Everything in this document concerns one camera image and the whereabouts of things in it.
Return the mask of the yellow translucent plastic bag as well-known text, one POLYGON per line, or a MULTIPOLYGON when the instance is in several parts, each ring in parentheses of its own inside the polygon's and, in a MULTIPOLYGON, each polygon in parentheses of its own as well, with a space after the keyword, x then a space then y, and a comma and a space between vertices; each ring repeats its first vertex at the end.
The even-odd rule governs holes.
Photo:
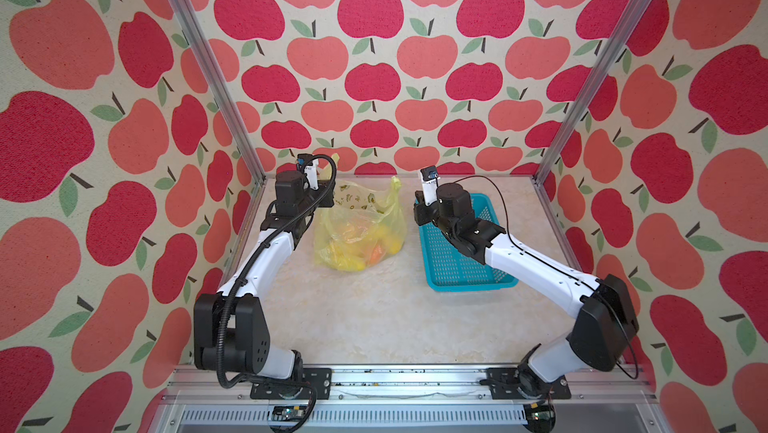
POLYGON ((334 189, 334 205, 321 209, 315 220, 313 256, 316 263, 331 268, 329 253, 344 251, 366 261, 377 243, 387 249, 385 259, 401 251, 407 236, 399 194, 402 182, 390 178, 387 188, 371 189, 342 180, 334 189))

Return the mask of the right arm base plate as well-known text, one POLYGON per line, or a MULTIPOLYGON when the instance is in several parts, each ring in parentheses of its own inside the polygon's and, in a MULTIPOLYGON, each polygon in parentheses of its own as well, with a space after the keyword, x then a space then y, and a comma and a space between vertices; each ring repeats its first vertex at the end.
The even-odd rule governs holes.
POLYGON ((488 368, 486 377, 479 381, 487 386, 494 400, 568 400, 572 398, 568 382, 560 377, 552 383, 546 383, 534 373, 516 367, 488 368))

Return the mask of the orange fruit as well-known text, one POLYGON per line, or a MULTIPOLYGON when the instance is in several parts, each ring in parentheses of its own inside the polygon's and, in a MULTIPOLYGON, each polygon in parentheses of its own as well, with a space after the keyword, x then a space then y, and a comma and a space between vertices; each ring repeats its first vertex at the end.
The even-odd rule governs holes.
POLYGON ((373 266, 380 263, 387 256, 387 249, 382 243, 377 243, 371 250, 371 253, 367 260, 368 266, 373 266))

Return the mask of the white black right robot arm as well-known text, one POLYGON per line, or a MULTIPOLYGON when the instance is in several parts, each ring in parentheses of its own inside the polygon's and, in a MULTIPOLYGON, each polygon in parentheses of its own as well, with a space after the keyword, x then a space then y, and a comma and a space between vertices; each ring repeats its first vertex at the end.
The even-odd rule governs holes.
POLYGON ((632 349, 639 324, 628 287, 617 276, 598 278, 524 245, 476 216, 470 193, 456 182, 424 180, 415 192, 414 220, 435 226, 458 253, 516 278, 574 319, 570 331, 533 347, 517 365, 512 384, 523 397, 541 398, 582 368, 610 372, 632 349))

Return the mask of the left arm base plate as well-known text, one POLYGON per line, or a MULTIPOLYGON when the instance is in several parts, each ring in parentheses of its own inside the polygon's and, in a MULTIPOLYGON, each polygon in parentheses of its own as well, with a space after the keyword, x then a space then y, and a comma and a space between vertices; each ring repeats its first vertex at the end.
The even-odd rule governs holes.
POLYGON ((250 398, 253 400, 308 400, 314 396, 327 400, 332 383, 331 368, 304 368, 301 378, 273 379, 258 377, 253 383, 250 398))

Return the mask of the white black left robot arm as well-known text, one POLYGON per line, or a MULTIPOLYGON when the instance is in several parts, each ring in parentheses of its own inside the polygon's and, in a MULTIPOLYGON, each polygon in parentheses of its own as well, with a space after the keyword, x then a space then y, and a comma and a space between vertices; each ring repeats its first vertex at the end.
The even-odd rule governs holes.
POLYGON ((279 173, 276 198, 245 264, 217 292, 196 300, 194 364, 199 370, 215 372, 222 387, 232 388, 258 377, 291 383, 301 380, 301 354, 272 344, 262 299, 315 211, 334 205, 334 187, 334 178, 319 180, 310 168, 279 173))

